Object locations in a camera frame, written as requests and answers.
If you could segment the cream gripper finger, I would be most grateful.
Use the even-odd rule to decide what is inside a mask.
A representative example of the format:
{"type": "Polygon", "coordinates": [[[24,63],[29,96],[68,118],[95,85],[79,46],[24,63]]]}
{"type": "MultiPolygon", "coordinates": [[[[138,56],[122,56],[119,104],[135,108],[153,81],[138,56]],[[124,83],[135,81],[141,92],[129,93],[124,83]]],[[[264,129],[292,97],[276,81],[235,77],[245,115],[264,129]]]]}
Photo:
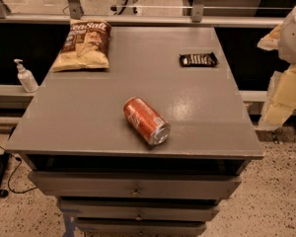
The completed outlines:
{"type": "Polygon", "coordinates": [[[277,130],[296,111],[296,64],[284,72],[275,71],[270,78],[266,101],[259,118],[259,129],[277,130]]]}
{"type": "Polygon", "coordinates": [[[272,31],[261,38],[258,42],[258,48],[267,51],[278,50],[281,27],[282,25],[276,26],[272,31]]]}

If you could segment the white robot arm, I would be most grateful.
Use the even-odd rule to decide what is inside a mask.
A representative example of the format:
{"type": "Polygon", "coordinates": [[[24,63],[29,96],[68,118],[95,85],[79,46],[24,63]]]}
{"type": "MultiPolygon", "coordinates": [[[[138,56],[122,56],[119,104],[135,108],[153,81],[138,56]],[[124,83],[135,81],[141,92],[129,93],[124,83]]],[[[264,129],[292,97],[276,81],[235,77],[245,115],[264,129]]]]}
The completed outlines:
{"type": "Polygon", "coordinates": [[[277,50],[279,58],[289,63],[284,72],[271,76],[259,119],[259,129],[277,130],[296,111],[296,6],[258,42],[258,48],[277,50]]]}

